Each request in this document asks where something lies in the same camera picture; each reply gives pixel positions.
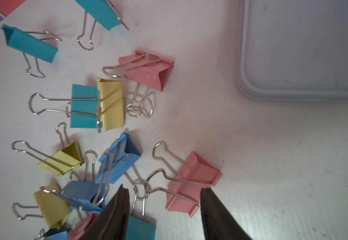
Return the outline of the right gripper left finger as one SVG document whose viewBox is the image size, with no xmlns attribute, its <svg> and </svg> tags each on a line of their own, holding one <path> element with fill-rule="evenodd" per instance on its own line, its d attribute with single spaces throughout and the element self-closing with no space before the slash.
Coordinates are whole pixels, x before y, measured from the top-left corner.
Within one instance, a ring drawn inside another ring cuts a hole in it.
<svg viewBox="0 0 348 240">
<path fill-rule="evenodd" d="M 130 213 L 129 190 L 120 186 L 82 240 L 124 240 Z"/>
</svg>

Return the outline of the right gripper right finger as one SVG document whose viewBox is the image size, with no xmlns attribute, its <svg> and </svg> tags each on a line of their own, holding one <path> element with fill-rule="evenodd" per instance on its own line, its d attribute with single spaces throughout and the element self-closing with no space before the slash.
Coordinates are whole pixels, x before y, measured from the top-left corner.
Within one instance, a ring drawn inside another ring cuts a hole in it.
<svg viewBox="0 0 348 240">
<path fill-rule="evenodd" d="M 206 240 L 249 240 L 228 209 L 210 188 L 201 190 L 201 215 Z"/>
</svg>

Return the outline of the blue binder clip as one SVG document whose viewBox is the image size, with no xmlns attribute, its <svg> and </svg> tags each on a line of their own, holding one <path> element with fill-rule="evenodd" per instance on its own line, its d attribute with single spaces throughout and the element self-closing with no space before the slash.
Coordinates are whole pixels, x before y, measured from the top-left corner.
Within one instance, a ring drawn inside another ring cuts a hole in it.
<svg viewBox="0 0 348 240">
<path fill-rule="evenodd" d="M 67 240 L 71 229 L 66 228 L 53 228 L 45 231 L 41 229 L 35 240 Z"/>
<path fill-rule="evenodd" d="M 123 133 L 115 143 L 99 159 L 100 167 L 95 183 L 103 187 L 104 192 L 97 200 L 103 202 L 110 185 L 115 184 L 127 171 L 132 168 L 137 177 L 137 182 L 144 184 L 138 170 L 135 167 L 137 160 L 141 158 L 141 152 L 137 149 L 130 135 Z"/>
<path fill-rule="evenodd" d="M 41 187 L 41 191 L 68 202 L 71 209 L 82 209 L 83 211 L 99 215 L 105 207 L 105 197 L 109 191 L 109 185 L 97 184 L 94 181 L 94 175 L 91 176 L 92 181 L 88 181 L 88 168 L 91 167 L 94 170 L 97 158 L 98 155 L 93 150 L 84 153 L 85 172 L 83 181 L 73 181 L 72 176 L 76 173 L 71 172 L 69 181 L 62 190 Z"/>
</svg>

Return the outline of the pink binder clip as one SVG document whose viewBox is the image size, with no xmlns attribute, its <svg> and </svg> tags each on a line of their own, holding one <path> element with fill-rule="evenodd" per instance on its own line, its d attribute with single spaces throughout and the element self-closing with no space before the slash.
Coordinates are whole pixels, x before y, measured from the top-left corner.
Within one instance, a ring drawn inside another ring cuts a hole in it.
<svg viewBox="0 0 348 240">
<path fill-rule="evenodd" d="M 97 217 L 97 214 L 90 214 L 86 217 L 80 224 L 70 231 L 67 240 L 79 240 Z"/>
<path fill-rule="evenodd" d="M 162 92 L 174 63 L 173 60 L 136 50 L 133 55 L 118 58 L 118 65 L 102 67 L 102 71 L 109 77 L 127 78 Z"/>
<path fill-rule="evenodd" d="M 182 164 L 180 170 L 175 170 L 164 157 L 155 154 L 159 146 L 162 146 L 169 156 Z M 223 176 L 220 170 L 194 151 L 186 160 L 180 159 L 168 149 L 164 141 L 155 144 L 152 150 L 152 158 L 156 161 L 163 162 L 174 176 L 169 177 L 164 169 L 155 170 L 145 180 L 145 194 L 151 195 L 155 192 L 166 193 L 165 209 L 168 212 L 188 214 L 191 218 L 201 206 L 201 190 L 215 187 Z M 157 187 L 150 189 L 148 184 L 158 173 L 162 173 L 163 177 L 169 180 L 170 183 L 167 188 Z"/>
</svg>

